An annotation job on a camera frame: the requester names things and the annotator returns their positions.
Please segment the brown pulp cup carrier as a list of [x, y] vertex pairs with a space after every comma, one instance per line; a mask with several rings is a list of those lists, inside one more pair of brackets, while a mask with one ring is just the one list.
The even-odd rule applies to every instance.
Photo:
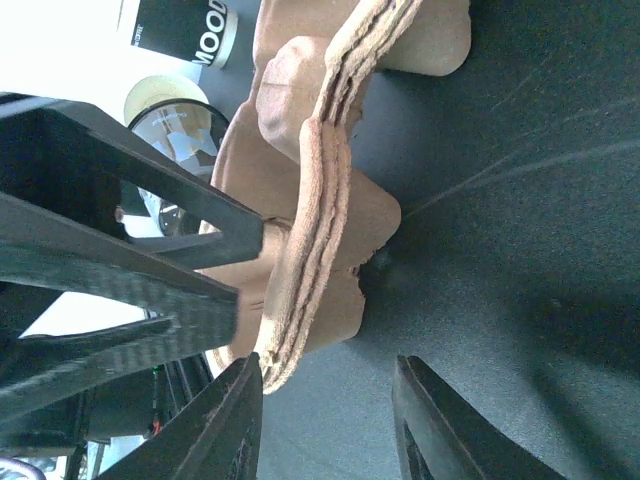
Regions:
[[396, 232], [397, 200], [352, 166], [349, 140], [380, 69], [445, 76], [471, 47], [466, 1], [265, 1], [254, 76], [211, 178], [264, 219], [259, 255], [206, 275], [239, 291], [223, 370], [259, 355], [273, 393], [300, 359], [359, 330], [357, 272]]

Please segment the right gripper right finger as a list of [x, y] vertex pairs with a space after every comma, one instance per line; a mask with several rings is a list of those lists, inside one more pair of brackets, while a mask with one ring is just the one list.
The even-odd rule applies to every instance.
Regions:
[[404, 479], [561, 479], [509, 439], [417, 356], [393, 375], [395, 437]]

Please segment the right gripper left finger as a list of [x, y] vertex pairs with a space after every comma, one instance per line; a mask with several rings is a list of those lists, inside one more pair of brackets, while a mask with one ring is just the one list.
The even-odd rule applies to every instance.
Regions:
[[99, 477], [255, 479], [262, 413], [262, 372], [253, 352], [234, 361], [158, 435]]

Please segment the black printed coffee cup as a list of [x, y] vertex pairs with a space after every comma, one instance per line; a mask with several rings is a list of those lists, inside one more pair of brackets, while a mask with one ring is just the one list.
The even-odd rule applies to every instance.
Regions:
[[[126, 127], [188, 173], [208, 183], [229, 121], [200, 87], [181, 75], [151, 75], [137, 82], [124, 103]], [[183, 208], [122, 183], [122, 207], [148, 217], [163, 236], [195, 235], [201, 220]]]

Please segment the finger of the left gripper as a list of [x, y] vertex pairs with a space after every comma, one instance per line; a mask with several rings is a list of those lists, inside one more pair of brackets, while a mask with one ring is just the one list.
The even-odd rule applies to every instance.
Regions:
[[143, 238], [134, 246], [188, 268], [258, 257], [263, 219], [170, 161], [97, 107], [18, 93], [1, 96], [1, 190], [121, 240], [115, 210], [131, 184], [214, 226], [211, 234]]
[[227, 343], [235, 289], [1, 198], [1, 419]]

